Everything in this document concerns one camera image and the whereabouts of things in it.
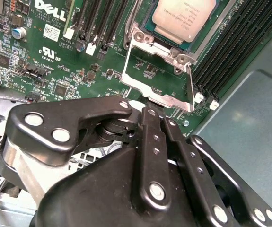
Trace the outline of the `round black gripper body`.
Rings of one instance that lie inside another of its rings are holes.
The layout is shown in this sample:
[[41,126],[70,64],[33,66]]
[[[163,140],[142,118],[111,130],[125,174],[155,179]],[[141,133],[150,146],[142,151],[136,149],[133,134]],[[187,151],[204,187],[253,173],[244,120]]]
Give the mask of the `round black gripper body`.
[[134,148],[121,148],[56,183],[43,197],[33,227],[203,227],[177,166],[169,164],[169,210],[153,216],[134,208]]

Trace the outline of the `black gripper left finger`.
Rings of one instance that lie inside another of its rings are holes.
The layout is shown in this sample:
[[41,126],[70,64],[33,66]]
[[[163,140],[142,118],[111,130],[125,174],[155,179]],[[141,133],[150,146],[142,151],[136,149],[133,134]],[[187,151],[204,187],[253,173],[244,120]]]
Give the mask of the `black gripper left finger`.
[[172,202],[161,116],[121,98],[18,105],[6,125],[6,163],[37,205],[60,180],[121,148],[134,148],[132,204],[167,211]]

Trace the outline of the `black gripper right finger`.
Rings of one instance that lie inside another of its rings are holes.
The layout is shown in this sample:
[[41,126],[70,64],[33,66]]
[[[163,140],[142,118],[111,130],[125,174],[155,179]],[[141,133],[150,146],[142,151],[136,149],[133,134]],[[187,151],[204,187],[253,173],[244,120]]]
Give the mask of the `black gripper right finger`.
[[270,205],[205,140],[186,139],[169,118],[163,130],[199,226],[272,227]]

